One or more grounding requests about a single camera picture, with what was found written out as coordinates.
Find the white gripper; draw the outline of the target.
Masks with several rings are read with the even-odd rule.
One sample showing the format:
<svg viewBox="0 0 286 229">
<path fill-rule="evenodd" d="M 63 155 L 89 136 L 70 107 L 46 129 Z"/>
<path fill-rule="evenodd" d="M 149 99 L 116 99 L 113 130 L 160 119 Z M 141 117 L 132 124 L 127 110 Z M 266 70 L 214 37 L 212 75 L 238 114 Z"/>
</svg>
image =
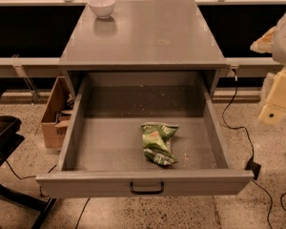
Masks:
<svg viewBox="0 0 286 229">
<path fill-rule="evenodd" d="M 271 53 L 276 27 L 267 30 L 251 46 L 258 53 Z M 272 87 L 258 116 L 258 121 L 266 125 L 275 125 L 286 115 L 286 67 L 274 76 Z"/>
</svg>

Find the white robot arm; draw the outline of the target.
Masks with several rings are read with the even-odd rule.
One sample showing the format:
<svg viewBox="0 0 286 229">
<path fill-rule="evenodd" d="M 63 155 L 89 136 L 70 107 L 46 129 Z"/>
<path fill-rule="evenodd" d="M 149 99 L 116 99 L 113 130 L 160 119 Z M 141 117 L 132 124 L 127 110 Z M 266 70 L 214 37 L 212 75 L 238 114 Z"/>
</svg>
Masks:
<svg viewBox="0 0 286 229">
<path fill-rule="evenodd" d="M 270 53 L 283 69 L 274 77 L 258 120 L 266 125 L 277 124 L 286 115 L 286 13 L 277 24 L 250 47 L 253 52 Z"/>
</svg>

